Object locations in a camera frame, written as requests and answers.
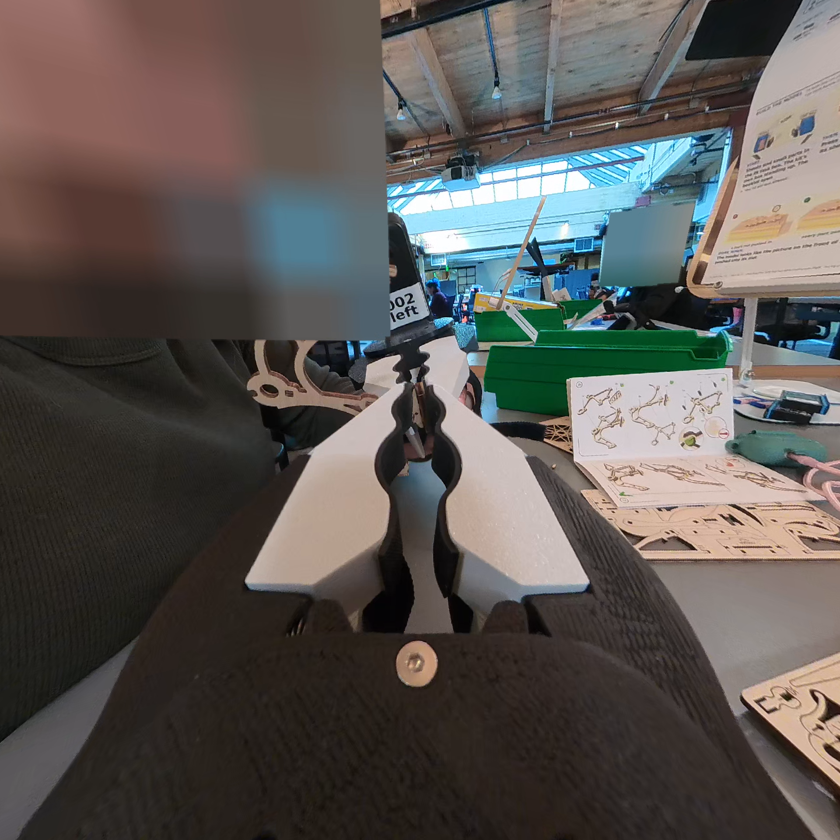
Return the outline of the brown wooden model assembly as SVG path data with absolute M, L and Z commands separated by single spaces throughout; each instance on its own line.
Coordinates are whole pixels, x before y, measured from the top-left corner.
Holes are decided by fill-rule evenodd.
M 341 411 L 349 415 L 361 413 L 376 401 L 363 392 L 344 394 L 326 392 L 316 385 L 307 373 L 304 359 L 316 343 L 315 340 L 297 341 L 293 356 L 296 381 L 273 371 L 268 362 L 266 340 L 255 342 L 255 362 L 257 372 L 248 380 L 249 393 L 257 403 L 272 406 L 279 410 L 292 407 L 315 406 Z

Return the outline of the long green plastic bin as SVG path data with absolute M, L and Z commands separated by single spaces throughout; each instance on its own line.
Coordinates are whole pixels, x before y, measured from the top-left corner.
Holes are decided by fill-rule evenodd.
M 528 346 L 493 345 L 483 388 L 507 410 L 564 416 L 576 377 L 720 368 L 732 341 L 693 330 L 543 330 Z

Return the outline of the thin wooden stick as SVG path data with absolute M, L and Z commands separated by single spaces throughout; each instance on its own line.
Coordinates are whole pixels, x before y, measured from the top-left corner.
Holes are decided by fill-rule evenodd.
M 510 268 L 508 270 L 507 274 L 506 274 L 506 279 L 505 279 L 504 284 L 502 286 L 502 289 L 501 289 L 501 292 L 500 292 L 500 295 L 499 295 L 499 299 L 498 299 L 498 301 L 495 305 L 495 309 L 497 311 L 500 311 L 504 307 L 504 304 L 506 302 L 506 298 L 507 298 L 507 295 L 508 295 L 508 291 L 511 287 L 511 283 L 512 283 L 513 279 L 515 278 L 517 272 L 518 272 L 518 268 L 519 268 L 519 266 L 522 262 L 522 258 L 524 256 L 524 254 L 527 250 L 527 246 L 528 246 L 529 241 L 532 237 L 532 233 L 534 231 L 534 228 L 536 227 L 536 225 L 539 221 L 539 217 L 540 217 L 541 212 L 543 210 L 544 204 L 546 203 L 546 200 L 547 200 L 547 196 L 545 196 L 545 195 L 541 196 L 541 198 L 539 200 L 539 204 L 537 205 L 537 209 L 535 210 L 535 213 L 532 217 L 532 221 L 530 223 L 530 226 L 528 227 L 528 231 L 527 231 L 527 233 L 526 233 L 526 235 L 525 235 L 525 237 L 524 237 L 524 239 L 521 243 L 521 246 L 519 248 L 519 251 L 517 253 L 516 258 L 514 259 L 512 268 Z

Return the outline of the wooden part sheet under booklet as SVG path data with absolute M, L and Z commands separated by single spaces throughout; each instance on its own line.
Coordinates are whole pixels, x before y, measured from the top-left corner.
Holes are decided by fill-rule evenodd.
M 582 496 L 650 561 L 838 560 L 838 520 L 809 502 L 618 509 Z

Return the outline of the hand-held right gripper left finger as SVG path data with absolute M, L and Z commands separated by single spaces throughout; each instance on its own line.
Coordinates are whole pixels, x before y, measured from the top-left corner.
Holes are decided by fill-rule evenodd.
M 399 384 L 311 451 L 245 577 L 249 590 L 336 601 L 361 611 L 369 631 L 405 631 L 414 588 L 392 483 L 412 417 L 413 390 Z

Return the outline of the wooden part sheet with cutouts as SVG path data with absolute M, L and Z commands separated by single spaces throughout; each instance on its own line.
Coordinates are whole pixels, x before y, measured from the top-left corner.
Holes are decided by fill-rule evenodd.
M 742 704 L 839 790 L 839 654 L 741 692 Z

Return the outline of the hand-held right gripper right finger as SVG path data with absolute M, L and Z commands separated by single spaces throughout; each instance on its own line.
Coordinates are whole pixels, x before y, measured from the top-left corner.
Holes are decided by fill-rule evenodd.
M 434 424 L 434 573 L 454 631 L 476 614 L 533 595 L 583 593 L 590 580 L 527 457 L 440 385 L 426 390 Z

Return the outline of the white clipboard stand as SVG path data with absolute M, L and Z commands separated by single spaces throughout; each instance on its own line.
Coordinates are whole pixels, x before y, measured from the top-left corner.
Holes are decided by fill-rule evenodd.
M 761 380 L 756 377 L 753 369 L 753 339 L 757 325 L 758 306 L 759 300 L 757 297 L 745 298 L 738 379 L 732 386 L 733 402 L 736 412 L 744 417 L 763 420 L 763 412 L 773 400 L 781 395 L 783 390 L 825 394 L 831 404 L 827 414 L 815 417 L 814 421 L 809 425 L 838 426 L 839 395 L 837 389 L 824 388 L 804 381 Z

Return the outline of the small green plastic bin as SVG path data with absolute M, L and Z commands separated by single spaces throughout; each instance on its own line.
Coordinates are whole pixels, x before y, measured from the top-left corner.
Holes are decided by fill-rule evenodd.
M 540 333 L 573 329 L 604 315 L 602 301 L 563 301 L 553 306 L 527 308 L 524 301 L 510 299 L 507 309 L 476 307 L 474 324 L 479 343 L 528 343 Z

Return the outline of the person's dark green sweater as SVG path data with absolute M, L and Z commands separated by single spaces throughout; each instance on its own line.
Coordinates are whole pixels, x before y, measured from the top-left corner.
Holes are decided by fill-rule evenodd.
M 272 480 L 244 348 L 2 337 L 2 738 L 137 636 Z

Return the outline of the white instruction booklet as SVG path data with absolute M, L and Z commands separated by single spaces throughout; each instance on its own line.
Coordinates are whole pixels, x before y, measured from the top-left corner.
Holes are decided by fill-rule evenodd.
M 619 509 L 818 499 L 727 450 L 726 368 L 578 377 L 567 388 L 574 462 Z

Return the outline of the wooden clipboard with instruction sheet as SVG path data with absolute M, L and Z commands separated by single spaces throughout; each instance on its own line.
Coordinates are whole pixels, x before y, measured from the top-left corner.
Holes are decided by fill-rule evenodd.
M 686 283 L 702 298 L 838 293 L 838 1 L 803 2 L 765 67 Z

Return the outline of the small blue black device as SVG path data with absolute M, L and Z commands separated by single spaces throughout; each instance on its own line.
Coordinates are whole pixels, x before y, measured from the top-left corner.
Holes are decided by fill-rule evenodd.
M 827 414 L 830 402 L 825 394 L 783 390 L 763 412 L 762 419 L 774 423 L 808 425 Z

